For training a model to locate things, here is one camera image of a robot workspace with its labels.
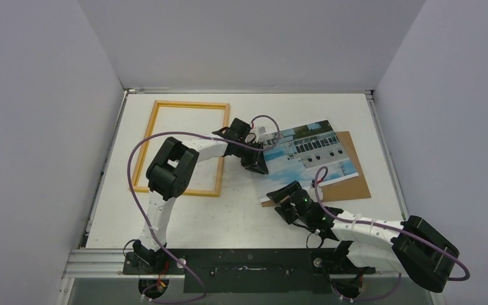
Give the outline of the sky and building photo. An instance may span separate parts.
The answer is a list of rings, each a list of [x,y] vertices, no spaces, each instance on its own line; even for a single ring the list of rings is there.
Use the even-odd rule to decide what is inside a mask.
[[[268,174],[252,174],[252,182],[258,200],[267,202],[267,193],[298,181],[309,189],[317,171],[325,166],[327,173],[320,177],[320,185],[338,183],[359,176],[349,157],[349,150],[343,146],[327,120],[282,130],[264,133],[259,137],[266,147],[264,152]]]

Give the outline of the brown cardboard backing board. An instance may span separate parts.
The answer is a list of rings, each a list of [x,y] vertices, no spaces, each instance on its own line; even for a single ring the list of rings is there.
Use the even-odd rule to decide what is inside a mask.
[[[360,160],[358,159],[358,155],[356,153],[356,149],[350,133],[338,132],[336,133],[336,135],[340,138],[343,146],[349,150],[350,160],[356,166],[359,176],[338,183],[329,184],[327,186],[321,186],[319,178],[324,177],[325,174],[327,173],[327,168],[323,166],[317,171],[315,175],[315,179],[313,180],[319,182],[320,194],[323,196],[323,199],[325,201],[356,200],[356,199],[370,198],[369,187],[365,179],[365,176],[363,174],[362,166],[360,164]],[[310,191],[313,190],[312,183],[310,188],[306,190],[310,190]],[[264,207],[271,207],[274,205],[274,203],[268,200],[267,202],[262,202],[262,205]]]

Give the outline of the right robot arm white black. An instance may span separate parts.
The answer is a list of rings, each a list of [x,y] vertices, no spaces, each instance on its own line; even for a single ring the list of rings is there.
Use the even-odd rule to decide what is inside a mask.
[[[290,225],[321,240],[334,240],[335,267],[343,272],[376,268],[406,274],[420,287],[440,293],[451,280],[459,250],[423,218],[375,220],[317,201],[320,193],[294,181],[267,193],[276,212]]]

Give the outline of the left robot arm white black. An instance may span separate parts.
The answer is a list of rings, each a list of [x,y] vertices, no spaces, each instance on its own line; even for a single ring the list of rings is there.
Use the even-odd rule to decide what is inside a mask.
[[[171,254],[166,245],[166,232],[176,199],[184,194],[198,163],[210,159],[234,156],[241,166],[251,172],[267,174],[264,152],[276,147],[280,140],[265,145],[251,139],[250,124],[234,119],[229,127],[214,131],[211,135],[184,132],[188,140],[180,141],[180,132],[163,132],[141,140],[136,146],[157,137],[165,140],[146,170],[149,204],[142,207],[135,192],[132,197],[144,219],[140,237],[133,241],[131,252],[126,253],[123,273],[127,275],[153,275],[161,273],[171,260],[182,267],[184,263]]]

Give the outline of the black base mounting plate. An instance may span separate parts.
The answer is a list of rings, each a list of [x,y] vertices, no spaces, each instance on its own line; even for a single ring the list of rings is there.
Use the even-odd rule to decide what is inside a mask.
[[[376,272],[370,267],[355,267],[334,248],[321,249],[174,249],[172,251],[202,280],[198,283],[170,259],[151,267],[132,252],[126,254],[122,273],[138,275],[141,287],[180,278],[185,293],[286,293],[307,291],[329,294],[331,283],[355,288],[358,276]]]

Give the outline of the aluminium table rail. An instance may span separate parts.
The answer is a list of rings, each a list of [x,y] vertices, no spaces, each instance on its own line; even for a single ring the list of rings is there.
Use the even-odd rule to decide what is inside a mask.
[[[74,250],[68,258],[64,275],[69,278],[183,278],[186,267],[200,278],[273,275],[330,275],[347,277],[393,273],[394,269],[378,262],[358,267],[344,252],[335,248],[259,248],[259,249],[174,249],[177,260],[161,255],[152,267],[133,252],[118,249]]]

